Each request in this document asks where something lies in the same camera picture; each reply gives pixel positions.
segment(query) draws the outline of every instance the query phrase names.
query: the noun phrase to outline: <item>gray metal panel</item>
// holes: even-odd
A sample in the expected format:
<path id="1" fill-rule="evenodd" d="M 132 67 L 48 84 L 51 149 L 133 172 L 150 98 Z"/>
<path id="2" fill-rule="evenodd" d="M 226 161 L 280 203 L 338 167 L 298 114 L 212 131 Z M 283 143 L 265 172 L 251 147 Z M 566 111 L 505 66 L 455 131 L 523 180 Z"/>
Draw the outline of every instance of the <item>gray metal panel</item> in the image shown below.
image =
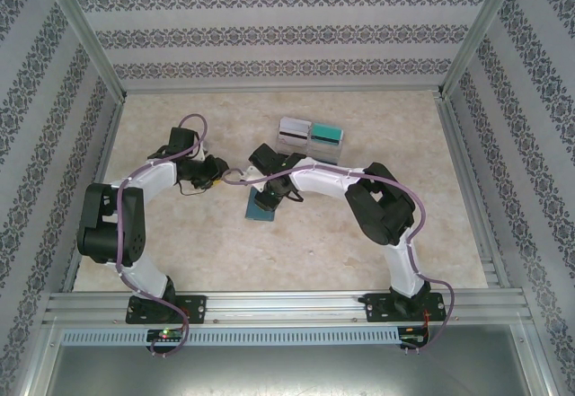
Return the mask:
<path id="1" fill-rule="evenodd" d="M 50 395 L 525 395 L 509 327 L 449 328 L 427 353 L 384 347 L 62 347 Z"/>
<path id="2" fill-rule="evenodd" d="M 469 155 L 465 151 L 461 132 L 459 128 L 457 128 L 454 120 L 451 103 L 449 99 L 436 98 L 436 105 L 438 107 L 439 119 L 446 136 L 447 147 L 451 154 L 454 169 L 456 170 L 457 181 L 459 182 L 459 188 L 461 189 L 461 194 L 464 199 L 469 223 L 471 224 L 473 236 L 477 242 L 477 248 L 482 260 L 484 258 L 491 260 L 494 267 L 496 280 L 493 280 L 493 277 L 490 276 L 491 281 L 488 279 L 488 284 L 491 284 L 491 286 L 509 287 L 510 283 L 507 273 L 505 272 L 497 243 L 493 237 L 489 218 L 482 203 L 482 196 L 477 186 L 477 180 L 473 174 Z"/>

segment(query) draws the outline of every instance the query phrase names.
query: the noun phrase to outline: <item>robotic arm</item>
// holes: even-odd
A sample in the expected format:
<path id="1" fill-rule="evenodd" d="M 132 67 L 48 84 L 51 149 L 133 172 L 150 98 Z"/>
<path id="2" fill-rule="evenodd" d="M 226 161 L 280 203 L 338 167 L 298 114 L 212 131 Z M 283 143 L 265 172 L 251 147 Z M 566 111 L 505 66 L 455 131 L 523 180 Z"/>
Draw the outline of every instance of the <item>robotic arm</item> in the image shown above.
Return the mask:
<path id="1" fill-rule="evenodd" d="M 322 166 L 326 167 L 326 164 L 301 154 L 291 154 L 288 157 L 277 154 L 265 144 L 261 145 L 249 160 L 253 167 L 247 171 L 246 180 L 256 180 L 288 169 L 320 164 L 312 170 L 292 172 L 265 183 L 255 184 L 254 187 L 259 191 L 255 196 L 256 204 L 264 210 L 275 210 L 283 198 L 303 201 L 299 193 L 307 191 L 347 200 L 363 233 L 371 241 L 384 246 L 385 259 L 391 272 L 392 293 L 403 302 L 400 307 L 407 312 L 411 309 L 410 302 L 429 291 L 429 284 L 424 283 L 414 272 L 409 261 L 406 238 L 413 225 L 415 205 L 405 192 L 383 182 L 325 170 Z M 395 180 L 380 163 L 372 163 L 366 169 L 338 169 L 347 173 L 361 172 Z M 412 252 L 417 265 L 417 255 L 413 248 Z"/>
<path id="2" fill-rule="evenodd" d="M 192 147 L 198 134 L 187 128 L 172 128 L 168 145 L 148 156 L 148 161 L 176 155 Z M 157 163 L 129 180 L 123 192 L 124 245 L 122 274 L 128 282 L 143 292 L 176 303 L 172 280 L 160 272 L 146 254 L 146 222 L 144 206 L 165 189 L 189 181 L 196 189 L 209 189 L 228 169 L 227 163 L 206 155 L 200 144 L 194 155 L 184 155 L 172 161 Z M 84 208 L 77 233 L 78 250 L 97 263 L 114 269 L 118 250 L 117 222 L 111 220 L 117 211 L 117 191 L 124 180 L 111 184 L 93 183 L 84 196 Z M 139 304 L 146 314 L 164 321 L 173 314 L 153 301 L 141 298 Z"/>

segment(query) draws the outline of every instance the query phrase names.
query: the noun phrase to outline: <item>patterned wallpaper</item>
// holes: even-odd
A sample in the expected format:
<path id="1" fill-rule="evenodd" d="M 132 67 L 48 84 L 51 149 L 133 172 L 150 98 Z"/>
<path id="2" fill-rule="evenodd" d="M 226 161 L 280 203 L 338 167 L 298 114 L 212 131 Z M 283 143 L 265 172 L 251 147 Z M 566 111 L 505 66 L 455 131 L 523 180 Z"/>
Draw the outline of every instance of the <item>patterned wallpaper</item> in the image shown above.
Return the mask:
<path id="1" fill-rule="evenodd" d="M 505 0 L 452 95 L 560 394 L 575 393 L 574 0 Z"/>
<path id="2" fill-rule="evenodd" d="M 484 0 L 78 0 L 128 91 L 441 84 Z"/>
<path id="3" fill-rule="evenodd" d="M 75 250 L 116 103 L 55 0 L 0 0 L 0 395 Z"/>

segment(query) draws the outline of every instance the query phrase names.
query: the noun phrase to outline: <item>enclosure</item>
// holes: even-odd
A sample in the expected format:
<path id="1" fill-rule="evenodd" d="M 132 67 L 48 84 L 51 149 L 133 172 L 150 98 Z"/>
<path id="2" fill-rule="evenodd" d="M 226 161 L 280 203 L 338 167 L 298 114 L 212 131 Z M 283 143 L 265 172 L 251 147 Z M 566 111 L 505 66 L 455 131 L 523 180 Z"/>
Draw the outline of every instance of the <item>enclosure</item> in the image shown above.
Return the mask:
<path id="1" fill-rule="evenodd" d="M 0 0 L 0 393 L 574 393 L 574 1 Z M 253 221 L 220 182 L 146 203 L 146 253 L 206 298 L 153 358 L 164 326 L 126 324 L 129 289 L 76 232 L 88 185 L 190 113 L 230 167 L 290 117 L 413 189 L 422 273 L 455 288 L 431 287 L 454 301 L 434 347 L 395 346 L 421 321 L 368 319 L 391 275 L 345 203 Z"/>

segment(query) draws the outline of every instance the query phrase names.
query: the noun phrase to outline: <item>metal profile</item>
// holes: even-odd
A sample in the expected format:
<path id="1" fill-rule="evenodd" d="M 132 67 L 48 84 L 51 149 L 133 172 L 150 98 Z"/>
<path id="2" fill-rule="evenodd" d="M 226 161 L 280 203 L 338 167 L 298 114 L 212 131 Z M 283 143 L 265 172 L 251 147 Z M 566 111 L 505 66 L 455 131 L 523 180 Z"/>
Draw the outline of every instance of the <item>metal profile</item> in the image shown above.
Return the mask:
<path id="1" fill-rule="evenodd" d="M 444 97 L 451 95 L 453 92 L 502 3 L 503 0 L 485 0 L 483 3 L 480 12 L 473 21 L 473 25 L 465 36 L 461 48 L 457 51 L 456 57 L 451 63 L 449 70 L 447 70 L 446 78 L 441 85 Z"/>
<path id="2" fill-rule="evenodd" d="M 110 162 L 111 151 L 114 146 L 114 142 L 116 141 L 116 135 L 118 134 L 119 128 L 119 120 L 122 116 L 122 111 L 124 110 L 124 101 L 118 101 L 116 103 L 116 109 L 114 111 L 114 116 L 111 121 L 111 131 L 108 134 L 108 138 L 106 139 L 106 143 L 104 143 L 104 148 L 102 151 L 102 158 L 100 160 L 100 165 L 98 166 L 98 171 L 94 177 L 94 182 L 103 182 L 104 177 L 106 175 L 106 171 L 108 170 L 108 163 Z M 70 260 L 70 267 L 66 274 L 66 280 L 64 281 L 64 285 L 62 285 L 62 291 L 65 293 L 72 291 L 74 288 L 75 276 L 80 267 L 80 261 L 82 260 L 82 256 L 78 250 L 75 250 L 72 254 L 72 259 Z"/>
<path id="3" fill-rule="evenodd" d="M 274 85 L 274 86 L 162 86 L 129 87 L 130 95 L 157 93 L 230 93 L 230 92 L 383 92 L 383 91 L 432 91 L 438 92 L 436 84 L 340 84 L 340 85 Z"/>
<path id="4" fill-rule="evenodd" d="M 438 290 L 448 304 L 449 292 Z M 208 297 L 206 321 L 192 328 L 354 328 L 368 323 L 358 298 L 366 291 L 203 293 Z M 135 328 L 124 322 L 130 293 L 52 294 L 43 327 L 63 329 Z M 519 288 L 456 290 L 450 325 L 517 324 L 531 322 L 526 298 Z M 386 327 L 412 326 L 389 322 Z"/>
<path id="5" fill-rule="evenodd" d="M 464 199 L 469 223 L 477 249 L 482 259 L 489 259 L 494 267 L 497 280 L 491 280 L 493 286 L 510 287 L 505 266 L 493 237 L 489 218 L 482 203 L 482 195 L 473 174 L 469 155 L 465 151 L 464 140 L 456 125 L 455 114 L 448 99 L 436 99 L 439 120 L 447 141 L 447 148 L 451 154 L 457 180 Z"/>
<path id="6" fill-rule="evenodd" d="M 510 326 L 519 362 L 531 395 L 559 396 L 534 324 Z"/>
<path id="7" fill-rule="evenodd" d="M 58 360 L 58 351 L 63 331 L 45 328 L 38 331 L 26 372 L 17 384 L 13 394 L 22 396 L 42 396 L 48 394 L 49 382 Z"/>
<path id="8" fill-rule="evenodd" d="M 76 36 L 80 39 L 90 59 L 96 66 L 98 73 L 114 96 L 114 100 L 124 101 L 126 91 L 119 81 L 118 75 L 116 75 L 110 60 L 106 56 L 100 41 L 98 41 L 78 1 L 57 0 L 57 3 L 66 15 L 70 25 L 72 25 Z"/>
<path id="9" fill-rule="evenodd" d="M 481 259 L 483 273 L 485 274 L 485 280 L 487 281 L 487 286 L 489 288 L 501 286 L 500 279 L 497 276 L 497 271 L 493 265 L 493 259 Z"/>

